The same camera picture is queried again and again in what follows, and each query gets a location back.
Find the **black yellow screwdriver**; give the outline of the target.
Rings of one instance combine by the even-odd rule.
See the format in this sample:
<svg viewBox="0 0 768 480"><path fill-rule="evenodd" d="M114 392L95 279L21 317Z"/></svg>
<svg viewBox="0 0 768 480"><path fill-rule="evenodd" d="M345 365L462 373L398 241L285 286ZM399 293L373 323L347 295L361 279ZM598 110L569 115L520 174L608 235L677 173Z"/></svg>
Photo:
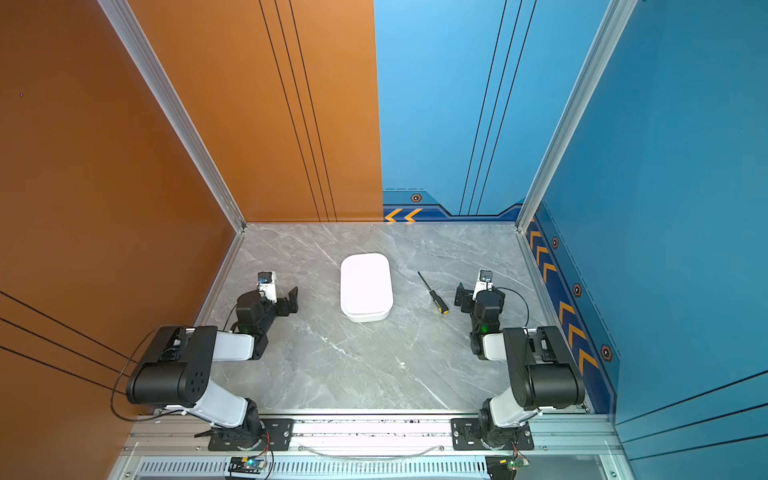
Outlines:
<svg viewBox="0 0 768 480"><path fill-rule="evenodd" d="M419 278L424 283L425 287L427 288L429 295L432 299L432 302L435 304L437 310L443 314L446 315L449 313L450 309L446 302L443 300L443 298L429 285L427 280L424 278L422 273L420 271L417 272Z"/></svg>

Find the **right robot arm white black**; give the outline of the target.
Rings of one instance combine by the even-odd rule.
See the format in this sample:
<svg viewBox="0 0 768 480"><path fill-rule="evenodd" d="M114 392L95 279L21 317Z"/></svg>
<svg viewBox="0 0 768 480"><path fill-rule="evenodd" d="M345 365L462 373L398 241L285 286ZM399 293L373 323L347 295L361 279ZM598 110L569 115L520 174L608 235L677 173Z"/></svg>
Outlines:
<svg viewBox="0 0 768 480"><path fill-rule="evenodd" d="M486 399L475 419L451 421L456 450L531 451L534 419L581 405L586 397L582 374L558 327L503 328L504 303L500 288L456 289L454 305L470 315L472 353L504 363L508 372L508 386Z"/></svg>

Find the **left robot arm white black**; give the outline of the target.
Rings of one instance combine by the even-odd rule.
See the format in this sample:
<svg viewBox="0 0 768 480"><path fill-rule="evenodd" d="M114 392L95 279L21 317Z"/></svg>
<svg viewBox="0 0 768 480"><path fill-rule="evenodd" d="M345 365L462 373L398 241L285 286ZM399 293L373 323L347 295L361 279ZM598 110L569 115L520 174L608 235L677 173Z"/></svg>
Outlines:
<svg viewBox="0 0 768 480"><path fill-rule="evenodd" d="M273 298L261 287L241 295L237 321L226 331L215 326L158 328L126 383L127 400L204 421L208 429L196 436L207 438L211 451L285 451L293 422L262 419L254 400L217 384L211 370L218 362L261 359L274 321L298 312L298 293L293 288Z"/></svg>

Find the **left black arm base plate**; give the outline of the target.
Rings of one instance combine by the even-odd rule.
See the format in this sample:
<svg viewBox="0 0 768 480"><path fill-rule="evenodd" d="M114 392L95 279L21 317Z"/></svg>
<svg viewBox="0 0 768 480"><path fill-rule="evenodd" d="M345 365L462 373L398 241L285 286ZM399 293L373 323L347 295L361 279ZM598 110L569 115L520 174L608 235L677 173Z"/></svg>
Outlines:
<svg viewBox="0 0 768 480"><path fill-rule="evenodd" d="M214 427L197 435L209 439L207 449L213 452L255 452L264 450L284 452L293 437L292 418L261 418L254 431L244 426L237 428Z"/></svg>

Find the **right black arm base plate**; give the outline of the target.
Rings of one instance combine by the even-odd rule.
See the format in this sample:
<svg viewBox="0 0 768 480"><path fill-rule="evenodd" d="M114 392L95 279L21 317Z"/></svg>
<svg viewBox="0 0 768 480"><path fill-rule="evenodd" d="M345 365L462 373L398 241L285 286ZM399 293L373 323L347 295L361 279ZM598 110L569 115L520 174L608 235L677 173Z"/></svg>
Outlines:
<svg viewBox="0 0 768 480"><path fill-rule="evenodd" d="M500 428L493 424L483 427L480 420L473 417L452 418L450 427L453 449L457 451L532 451L535 448L533 435L528 424L522 427L509 428Z"/></svg>

